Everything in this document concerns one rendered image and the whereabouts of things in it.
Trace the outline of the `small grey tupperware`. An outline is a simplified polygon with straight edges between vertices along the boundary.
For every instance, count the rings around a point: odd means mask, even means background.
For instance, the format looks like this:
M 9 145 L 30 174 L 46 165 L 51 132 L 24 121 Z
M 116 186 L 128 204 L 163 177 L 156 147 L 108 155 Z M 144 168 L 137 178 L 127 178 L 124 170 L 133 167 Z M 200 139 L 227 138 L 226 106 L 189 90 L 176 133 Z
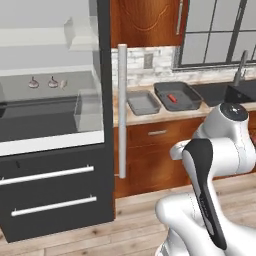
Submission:
M 136 116 L 157 114 L 161 108 L 161 105 L 148 90 L 128 92 L 127 102 Z

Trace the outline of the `large dark grey tupperware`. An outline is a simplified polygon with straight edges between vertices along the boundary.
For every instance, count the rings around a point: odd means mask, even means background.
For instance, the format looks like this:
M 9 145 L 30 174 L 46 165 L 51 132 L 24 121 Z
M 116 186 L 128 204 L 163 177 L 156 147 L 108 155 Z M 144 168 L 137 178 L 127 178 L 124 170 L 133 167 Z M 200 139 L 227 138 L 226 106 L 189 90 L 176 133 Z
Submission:
M 202 97 L 185 82 L 159 82 L 154 84 L 154 93 L 168 111 L 197 110 Z M 172 94 L 177 102 L 172 102 L 168 95 Z

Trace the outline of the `brown drawer front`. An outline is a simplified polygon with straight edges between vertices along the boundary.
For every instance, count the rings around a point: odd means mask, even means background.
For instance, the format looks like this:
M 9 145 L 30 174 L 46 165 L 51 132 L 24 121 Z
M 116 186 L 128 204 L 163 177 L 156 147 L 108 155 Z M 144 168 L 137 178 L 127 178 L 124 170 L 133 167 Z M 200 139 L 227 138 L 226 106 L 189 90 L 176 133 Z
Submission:
M 175 143 L 192 137 L 203 118 L 131 125 L 127 127 L 129 147 Z

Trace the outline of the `clear fridge door bin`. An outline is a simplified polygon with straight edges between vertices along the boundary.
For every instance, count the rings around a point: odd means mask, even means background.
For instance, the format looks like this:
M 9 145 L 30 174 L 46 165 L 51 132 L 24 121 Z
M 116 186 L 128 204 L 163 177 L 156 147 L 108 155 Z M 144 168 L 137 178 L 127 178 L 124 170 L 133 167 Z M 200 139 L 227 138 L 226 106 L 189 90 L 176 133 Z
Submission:
M 77 25 L 70 17 L 64 24 L 64 35 L 69 51 L 97 51 L 99 49 L 98 19 Z
M 102 99 L 96 89 L 79 91 L 74 119 L 78 132 L 101 131 L 103 129 Z

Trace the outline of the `brown lower cupboard door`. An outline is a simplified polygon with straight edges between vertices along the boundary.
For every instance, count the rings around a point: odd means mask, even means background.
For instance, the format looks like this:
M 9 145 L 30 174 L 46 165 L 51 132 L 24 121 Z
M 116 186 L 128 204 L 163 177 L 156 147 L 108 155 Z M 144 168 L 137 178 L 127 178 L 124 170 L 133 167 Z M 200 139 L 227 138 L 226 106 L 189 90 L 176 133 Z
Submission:
M 126 178 L 115 177 L 115 197 L 122 198 L 188 184 L 180 160 L 172 160 L 171 144 L 127 149 Z

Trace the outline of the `brown cupboard door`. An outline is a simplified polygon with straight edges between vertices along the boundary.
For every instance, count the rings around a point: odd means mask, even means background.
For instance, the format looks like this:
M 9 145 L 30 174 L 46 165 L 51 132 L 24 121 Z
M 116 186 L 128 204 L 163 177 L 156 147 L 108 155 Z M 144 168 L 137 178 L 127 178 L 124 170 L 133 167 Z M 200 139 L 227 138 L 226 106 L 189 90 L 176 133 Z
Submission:
M 115 197 L 122 198 L 188 184 L 180 160 L 172 160 L 171 144 L 127 149 L 126 178 L 115 177 Z
M 111 47 L 180 46 L 188 14 L 184 0 L 180 35 L 176 35 L 179 0 L 110 0 Z

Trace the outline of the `dark grey fridge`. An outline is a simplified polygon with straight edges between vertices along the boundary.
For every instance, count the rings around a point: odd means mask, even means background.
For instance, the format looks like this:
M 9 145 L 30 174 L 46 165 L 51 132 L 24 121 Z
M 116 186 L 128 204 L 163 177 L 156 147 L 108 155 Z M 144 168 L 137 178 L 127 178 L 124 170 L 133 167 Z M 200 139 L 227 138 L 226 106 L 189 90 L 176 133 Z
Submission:
M 100 47 L 69 51 L 64 35 L 70 17 L 82 25 L 93 16 L 97 0 L 0 0 L 0 157 L 105 148 L 104 119 L 92 132 L 78 132 L 74 119 L 80 90 L 96 89 L 102 99 Z M 38 88 L 28 86 L 32 77 Z

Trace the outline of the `dark fridge drawer front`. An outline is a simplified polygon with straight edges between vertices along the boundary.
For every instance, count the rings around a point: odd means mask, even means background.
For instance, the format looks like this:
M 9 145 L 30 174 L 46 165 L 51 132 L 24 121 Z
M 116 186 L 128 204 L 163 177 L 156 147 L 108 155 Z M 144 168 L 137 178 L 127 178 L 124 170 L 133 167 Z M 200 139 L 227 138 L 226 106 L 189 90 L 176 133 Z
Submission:
M 97 201 L 12 217 L 11 212 L 96 196 Z M 109 189 L 0 189 L 0 228 L 11 243 L 63 231 L 74 230 L 114 219 L 113 195 Z
M 94 171 L 5 185 L 0 186 L 0 189 L 5 187 L 11 189 L 18 187 L 36 189 L 52 189 L 53 187 L 60 189 L 85 188 L 86 190 L 96 187 L 108 189 L 104 177 L 106 173 L 106 153 L 102 145 L 0 157 L 0 180 L 86 166 L 94 166 Z

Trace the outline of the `black sink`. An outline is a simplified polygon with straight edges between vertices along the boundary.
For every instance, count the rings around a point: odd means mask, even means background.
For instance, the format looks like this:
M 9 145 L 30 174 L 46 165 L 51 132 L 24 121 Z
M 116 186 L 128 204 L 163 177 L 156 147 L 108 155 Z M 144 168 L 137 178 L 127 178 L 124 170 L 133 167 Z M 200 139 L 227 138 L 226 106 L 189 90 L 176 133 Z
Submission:
M 218 82 L 194 85 L 204 102 L 213 107 L 223 102 L 256 102 L 256 80 L 240 81 L 238 86 L 232 82 Z

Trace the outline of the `brown upper cupboard door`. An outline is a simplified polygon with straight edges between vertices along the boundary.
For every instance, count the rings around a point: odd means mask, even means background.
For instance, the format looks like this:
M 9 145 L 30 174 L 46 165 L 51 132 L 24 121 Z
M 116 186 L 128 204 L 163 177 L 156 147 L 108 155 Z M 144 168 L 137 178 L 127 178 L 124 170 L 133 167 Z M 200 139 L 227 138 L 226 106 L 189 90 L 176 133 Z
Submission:
M 188 14 L 184 0 L 180 35 L 176 35 L 179 0 L 110 0 L 111 47 L 180 46 Z

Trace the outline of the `grey tap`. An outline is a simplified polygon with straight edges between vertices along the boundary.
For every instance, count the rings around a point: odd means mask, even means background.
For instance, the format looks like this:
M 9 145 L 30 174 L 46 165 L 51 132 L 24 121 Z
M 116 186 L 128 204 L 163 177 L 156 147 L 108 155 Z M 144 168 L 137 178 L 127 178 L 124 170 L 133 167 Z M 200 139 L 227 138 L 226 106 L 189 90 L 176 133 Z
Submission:
M 245 73 L 242 71 L 242 68 L 246 65 L 247 58 L 248 58 L 248 51 L 244 50 L 241 56 L 238 69 L 234 76 L 234 80 L 233 80 L 234 86 L 238 86 L 239 82 L 244 79 Z

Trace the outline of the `grey wall outlet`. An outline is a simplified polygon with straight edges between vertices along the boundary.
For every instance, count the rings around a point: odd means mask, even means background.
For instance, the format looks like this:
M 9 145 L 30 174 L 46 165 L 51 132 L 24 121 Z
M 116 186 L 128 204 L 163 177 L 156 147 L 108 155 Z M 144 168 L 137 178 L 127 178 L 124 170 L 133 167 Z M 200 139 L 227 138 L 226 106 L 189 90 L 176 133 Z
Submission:
M 144 55 L 144 68 L 152 69 L 153 68 L 153 54 L 147 53 Z

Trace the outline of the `window with dark frame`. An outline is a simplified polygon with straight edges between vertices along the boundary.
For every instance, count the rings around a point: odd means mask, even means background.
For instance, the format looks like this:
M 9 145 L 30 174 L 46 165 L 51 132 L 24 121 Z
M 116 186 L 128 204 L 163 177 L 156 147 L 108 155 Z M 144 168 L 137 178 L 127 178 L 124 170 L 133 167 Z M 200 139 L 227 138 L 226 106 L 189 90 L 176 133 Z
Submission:
M 188 0 L 179 68 L 256 65 L 256 0 Z

